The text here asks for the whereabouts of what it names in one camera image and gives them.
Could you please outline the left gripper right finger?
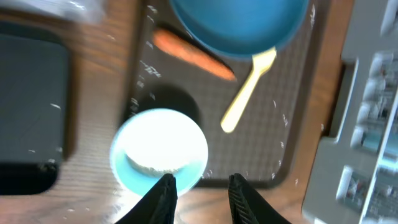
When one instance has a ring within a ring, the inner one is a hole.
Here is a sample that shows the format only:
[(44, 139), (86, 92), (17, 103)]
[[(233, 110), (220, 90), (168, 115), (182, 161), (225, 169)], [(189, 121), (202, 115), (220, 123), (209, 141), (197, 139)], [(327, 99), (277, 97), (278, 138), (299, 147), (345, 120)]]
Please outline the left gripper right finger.
[(290, 224), (239, 173), (229, 176), (228, 198), (233, 224)]

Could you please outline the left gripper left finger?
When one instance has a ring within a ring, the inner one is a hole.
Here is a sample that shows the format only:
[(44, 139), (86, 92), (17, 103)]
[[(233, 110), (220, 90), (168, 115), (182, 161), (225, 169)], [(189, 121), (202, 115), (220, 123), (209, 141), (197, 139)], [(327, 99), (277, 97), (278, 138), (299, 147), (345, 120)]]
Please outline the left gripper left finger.
[(173, 224), (177, 199), (176, 179), (165, 174), (116, 224)]

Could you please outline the light blue rice bowl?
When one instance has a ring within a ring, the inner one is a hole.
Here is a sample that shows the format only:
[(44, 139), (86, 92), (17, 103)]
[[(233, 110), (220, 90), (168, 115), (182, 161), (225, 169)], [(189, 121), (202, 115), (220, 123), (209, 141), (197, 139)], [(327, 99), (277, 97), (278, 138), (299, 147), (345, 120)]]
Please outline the light blue rice bowl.
[(109, 162), (121, 187), (138, 196), (148, 193), (164, 174), (175, 177), (182, 196), (202, 178), (208, 143), (187, 115), (166, 108), (145, 110), (119, 128)]

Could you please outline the grey dishwasher rack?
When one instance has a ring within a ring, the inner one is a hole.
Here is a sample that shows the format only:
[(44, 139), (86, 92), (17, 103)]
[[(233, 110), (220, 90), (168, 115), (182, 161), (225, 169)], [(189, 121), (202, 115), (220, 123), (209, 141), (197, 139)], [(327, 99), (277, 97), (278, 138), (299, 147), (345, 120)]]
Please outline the grey dishwasher rack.
[(354, 2), (343, 79), (302, 205), (310, 223), (397, 222), (397, 1)]

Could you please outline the clear plastic waste bin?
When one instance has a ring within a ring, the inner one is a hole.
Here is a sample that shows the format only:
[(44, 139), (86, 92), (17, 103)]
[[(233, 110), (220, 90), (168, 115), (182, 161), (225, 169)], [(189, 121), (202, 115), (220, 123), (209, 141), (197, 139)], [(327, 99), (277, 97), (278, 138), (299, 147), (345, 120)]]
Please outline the clear plastic waste bin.
[(105, 0), (1, 0), (1, 8), (90, 23), (102, 20), (107, 4)]

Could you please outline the dark brown serving tray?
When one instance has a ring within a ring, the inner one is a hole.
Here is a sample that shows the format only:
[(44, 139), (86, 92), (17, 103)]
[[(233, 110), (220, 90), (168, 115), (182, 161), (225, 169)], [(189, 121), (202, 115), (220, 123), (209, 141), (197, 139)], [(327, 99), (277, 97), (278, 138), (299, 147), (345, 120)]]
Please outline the dark brown serving tray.
[(190, 34), (168, 1), (142, 1), (124, 117), (167, 107), (196, 121), (206, 136), (209, 152), (199, 187), (225, 188), (233, 173), (242, 174), (257, 188), (279, 185), (294, 163), (329, 8), (329, 1), (310, 1), (301, 28), (278, 51), (236, 129), (227, 134), (222, 131), (220, 120), (248, 76), (251, 62), (217, 54), (216, 58), (236, 76), (235, 81), (229, 82), (163, 53), (152, 43), (155, 28), (171, 30), (185, 40), (190, 39)]

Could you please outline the yellow plastic spoon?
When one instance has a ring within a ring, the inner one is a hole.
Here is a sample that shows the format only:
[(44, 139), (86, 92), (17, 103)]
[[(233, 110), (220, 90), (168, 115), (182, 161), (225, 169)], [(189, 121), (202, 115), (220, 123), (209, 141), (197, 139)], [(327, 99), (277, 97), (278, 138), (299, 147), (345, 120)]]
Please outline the yellow plastic spoon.
[(252, 56), (251, 72), (221, 119), (225, 133), (232, 133), (236, 128), (259, 79), (271, 68), (276, 56), (275, 47)]

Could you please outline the orange carrot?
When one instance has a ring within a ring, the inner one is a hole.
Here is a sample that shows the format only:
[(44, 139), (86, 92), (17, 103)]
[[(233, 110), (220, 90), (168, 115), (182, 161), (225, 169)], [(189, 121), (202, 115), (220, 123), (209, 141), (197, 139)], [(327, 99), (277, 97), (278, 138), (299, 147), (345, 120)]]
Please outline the orange carrot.
[(220, 79), (236, 81), (232, 69), (221, 60), (167, 29), (153, 31), (152, 41), (158, 49), (168, 55), (194, 65)]

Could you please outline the black rectangular tray bin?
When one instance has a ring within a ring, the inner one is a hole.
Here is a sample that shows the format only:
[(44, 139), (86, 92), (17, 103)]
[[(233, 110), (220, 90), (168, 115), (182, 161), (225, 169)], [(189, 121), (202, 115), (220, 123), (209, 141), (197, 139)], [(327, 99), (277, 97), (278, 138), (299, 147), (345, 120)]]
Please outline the black rectangular tray bin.
[(1, 22), (1, 195), (40, 194), (56, 182), (69, 79), (59, 36)]

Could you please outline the dark blue plate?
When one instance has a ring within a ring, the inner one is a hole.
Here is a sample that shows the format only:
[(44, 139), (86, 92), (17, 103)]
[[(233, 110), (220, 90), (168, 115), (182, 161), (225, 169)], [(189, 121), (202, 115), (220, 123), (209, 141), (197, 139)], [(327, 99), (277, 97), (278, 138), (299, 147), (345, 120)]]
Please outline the dark blue plate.
[(308, 0), (170, 0), (183, 26), (201, 44), (229, 57), (249, 58), (294, 37)]

